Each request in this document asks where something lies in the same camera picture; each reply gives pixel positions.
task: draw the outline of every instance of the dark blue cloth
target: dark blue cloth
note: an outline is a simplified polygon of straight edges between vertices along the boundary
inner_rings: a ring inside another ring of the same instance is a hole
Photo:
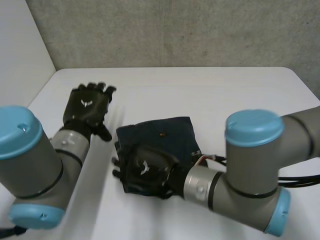
[[[179,162],[195,163],[192,153],[200,150],[190,117],[151,120],[116,130],[117,151],[134,145],[148,145],[175,156]]]

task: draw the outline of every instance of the blue end cap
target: blue end cap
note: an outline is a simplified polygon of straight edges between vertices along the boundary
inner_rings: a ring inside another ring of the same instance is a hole
[[[225,123],[225,140],[238,147],[256,147],[272,142],[284,131],[282,118],[267,110],[243,110]]]
[[[8,217],[10,221],[27,229],[52,229],[60,222],[65,211],[61,208],[38,204],[13,204]]]
[[[290,192],[287,189],[282,188],[271,220],[264,231],[265,234],[281,237],[284,233],[288,220],[290,200]]]
[[[0,160],[29,151],[39,142],[42,132],[41,123],[29,109],[0,107]]]

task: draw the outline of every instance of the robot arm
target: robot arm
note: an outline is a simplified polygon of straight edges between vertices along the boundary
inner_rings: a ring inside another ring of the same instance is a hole
[[[278,117],[244,110],[226,121],[226,172],[176,165],[167,184],[187,201],[265,233],[281,236],[290,192],[279,169],[319,156],[320,106]]]
[[[51,229],[60,223],[89,151],[91,135],[111,140],[103,121],[116,89],[110,86],[104,91],[104,87],[104,83],[89,83],[72,90],[63,115],[64,126],[51,141],[27,108],[0,108],[0,182],[16,197],[8,214],[15,225]]]

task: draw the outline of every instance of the wires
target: wires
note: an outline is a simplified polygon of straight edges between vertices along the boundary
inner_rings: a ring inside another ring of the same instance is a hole
[[[206,155],[206,159],[211,159],[219,164],[227,166],[227,159],[223,156]],[[320,175],[313,176],[280,176],[279,186],[284,188],[304,188],[320,184]]]

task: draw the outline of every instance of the robot finger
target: robot finger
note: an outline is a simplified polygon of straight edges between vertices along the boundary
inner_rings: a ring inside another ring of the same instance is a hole
[[[114,86],[108,86],[106,90],[104,91],[104,94],[108,95],[109,97],[109,103],[112,101],[112,94],[116,91],[117,89]]]
[[[115,176],[116,178],[120,179],[121,178],[121,172],[117,170],[112,171],[112,175]]]
[[[80,84],[80,85],[78,86],[78,89],[79,89],[79,90],[82,90],[82,89],[85,89],[85,88],[86,88],[86,86],[83,85],[83,84]]]
[[[90,89],[90,90],[92,90],[92,89],[94,89],[96,86],[97,86],[97,84],[95,84],[95,83],[93,83],[93,82],[89,82],[87,88]]]
[[[100,92],[104,92],[106,84],[104,82],[99,82],[95,89],[99,90]]]
[[[120,162],[117,158],[115,158],[115,157],[113,157],[113,158],[111,159],[111,162],[112,162],[113,165],[115,165],[116,167],[120,167],[120,165],[121,165],[121,162]]]

